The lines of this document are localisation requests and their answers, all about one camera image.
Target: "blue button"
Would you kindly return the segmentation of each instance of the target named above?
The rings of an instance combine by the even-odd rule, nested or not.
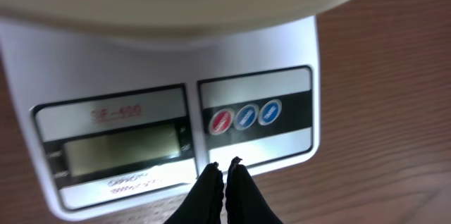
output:
[[[282,111],[282,102],[274,99],[269,101],[263,108],[260,110],[259,114],[259,124],[260,125],[269,125],[274,122],[277,117],[280,115]]]
[[[255,122],[258,113],[259,107],[256,104],[248,104],[238,111],[233,125],[237,130],[246,130]]]

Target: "black border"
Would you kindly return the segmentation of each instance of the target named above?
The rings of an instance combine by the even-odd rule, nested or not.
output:
[[[173,85],[165,85],[165,86],[160,86],[160,87],[151,87],[151,88],[146,88],[146,89],[132,90],[132,91],[126,91],[126,92],[113,93],[113,94],[103,94],[103,95],[98,95],[98,96],[94,96],[94,97],[84,97],[84,98],[79,98],[79,99],[69,99],[69,100],[65,100],[65,101],[56,101],[56,102],[51,102],[51,103],[46,103],[46,104],[38,104],[38,105],[36,105],[36,106],[31,108],[31,116],[32,116],[32,124],[35,127],[35,130],[36,130],[36,133],[37,133],[37,137],[39,138],[39,141],[41,143],[40,147],[41,147],[42,155],[46,156],[45,150],[44,150],[44,148],[42,146],[44,141],[42,140],[41,131],[39,130],[39,126],[38,126],[37,121],[36,121],[36,115],[37,115],[37,113],[39,111],[41,111],[44,108],[53,107],[53,106],[61,106],[61,105],[66,105],[66,104],[76,104],[76,103],[81,103],[81,102],[86,102],[86,101],[98,101],[98,100],[112,99],[112,98],[118,98],[118,97],[126,97],[126,96],[130,96],[130,95],[146,94],[146,93],[152,93],[152,92],[158,92],[158,91],[164,91],[164,90],[170,90],[170,89],[178,89],[178,88],[180,88],[182,90],[183,102],[184,102],[185,110],[186,110],[186,116],[187,116],[187,119],[188,119],[188,122],[189,122],[188,125],[191,127],[190,107],[188,106],[188,99],[187,99],[187,94],[186,94],[186,84],[185,83],[179,83],[179,84],[173,84]],[[190,128],[190,131],[191,131],[191,138],[192,138],[192,141],[193,141],[192,142],[193,152],[195,153],[196,152],[196,146],[194,145],[194,135],[193,135],[192,128]],[[87,135],[80,135],[80,136],[75,136],[75,137],[78,138],[78,137],[86,137],[86,136]],[[45,163],[46,163],[45,165],[47,165],[47,168],[49,170],[51,170],[51,167],[49,166],[49,162],[47,161],[47,158],[46,158]],[[199,177],[200,174],[199,174],[199,170],[197,168],[197,157],[196,157],[195,154],[194,154],[194,166],[195,166],[195,169],[196,169],[196,175],[197,175],[197,177]],[[51,180],[52,185],[54,186],[54,189],[56,189],[56,191],[57,191],[57,195],[58,195],[58,200],[59,200],[60,206],[64,210],[66,210],[68,212],[77,212],[77,211],[81,211],[81,210],[84,210],[84,209],[89,209],[89,208],[92,208],[92,207],[95,207],[95,206],[101,206],[101,205],[104,205],[104,204],[108,204],[108,203],[111,203],[111,202],[117,202],[117,201],[120,201],[120,200],[130,199],[132,197],[141,196],[143,194],[160,192],[163,189],[173,189],[173,188],[176,188],[176,187],[179,187],[179,186],[182,186],[182,185],[186,185],[186,183],[179,183],[179,184],[176,184],[176,185],[171,185],[171,186],[167,186],[167,187],[153,189],[153,190],[149,190],[147,192],[141,192],[141,193],[133,194],[133,195],[126,196],[126,197],[121,197],[121,198],[118,198],[118,199],[112,199],[112,200],[101,202],[101,203],[98,203],[98,204],[92,204],[92,205],[89,205],[89,206],[83,206],[83,207],[80,207],[80,208],[77,208],[77,209],[68,209],[66,207],[66,205],[63,203],[60,190],[57,189],[56,184],[55,184],[55,180],[52,177],[50,177],[50,180]]]
[[[288,71],[288,70],[298,70],[298,69],[303,69],[303,68],[307,69],[309,71],[309,73],[310,73],[310,86],[311,86],[311,95],[312,95],[311,101],[313,103],[314,102],[314,98],[313,98],[313,95],[314,95],[313,68],[311,68],[308,65],[304,65],[304,66],[295,66],[295,67],[290,67],[290,68],[281,68],[281,69],[275,69],[275,70],[259,71],[259,72],[255,72],[255,73],[245,73],[245,74],[241,74],[241,75],[231,75],[231,76],[225,76],[225,77],[217,77],[217,78],[206,79],[206,80],[198,80],[197,81],[197,96],[199,97],[200,112],[202,113],[202,111],[204,110],[204,107],[202,106],[202,103],[203,103],[203,101],[202,101],[202,93],[200,91],[200,86],[202,84],[210,83],[210,82],[217,82],[217,81],[222,81],[222,80],[230,80],[230,79],[241,78],[241,77],[249,77],[249,76],[254,76],[254,75],[262,75],[262,74],[267,74],[267,73],[278,73],[278,72],[283,72],[283,71]],[[291,158],[291,157],[294,157],[294,156],[299,156],[299,155],[302,155],[302,154],[309,153],[314,148],[314,130],[313,130],[314,129],[314,121],[315,121],[315,113],[314,113],[314,110],[313,110],[314,106],[315,106],[315,103],[313,103],[312,106],[311,106],[311,108],[312,108],[312,111],[311,111],[312,118],[311,119],[313,121],[313,123],[311,124],[311,130],[312,130],[311,139],[310,139],[311,146],[306,151],[302,151],[302,152],[299,152],[299,153],[296,153],[296,154],[290,154],[289,156],[283,156],[283,157],[280,157],[280,158],[275,158],[275,159],[272,159],[272,160],[269,160],[269,161],[262,161],[262,162],[259,162],[259,163],[254,163],[252,165],[247,166],[247,168],[253,168],[253,167],[261,166],[261,165],[264,165],[264,164],[272,163],[272,162],[275,162],[275,161],[280,161],[280,160],[283,160],[285,158]],[[204,123],[202,123],[202,129],[203,129],[203,133],[205,133]],[[210,162],[209,154],[207,154],[206,157],[207,157],[207,161]]]

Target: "wood grain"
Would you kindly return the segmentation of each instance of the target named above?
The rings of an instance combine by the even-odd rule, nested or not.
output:
[[[255,178],[285,223],[451,221],[450,12],[451,0],[353,0],[318,17],[319,152]],[[1,222],[62,223],[44,203],[4,76],[0,107]],[[182,200],[83,223],[162,223]]]

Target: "display panel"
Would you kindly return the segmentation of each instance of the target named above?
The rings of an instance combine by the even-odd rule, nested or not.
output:
[[[70,175],[75,177],[140,161],[180,155],[174,125],[120,132],[65,143]]]

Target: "red button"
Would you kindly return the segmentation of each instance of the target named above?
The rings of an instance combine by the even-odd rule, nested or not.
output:
[[[209,123],[210,134],[219,135],[224,133],[232,125],[233,116],[233,110],[230,108],[225,108],[216,112]]]

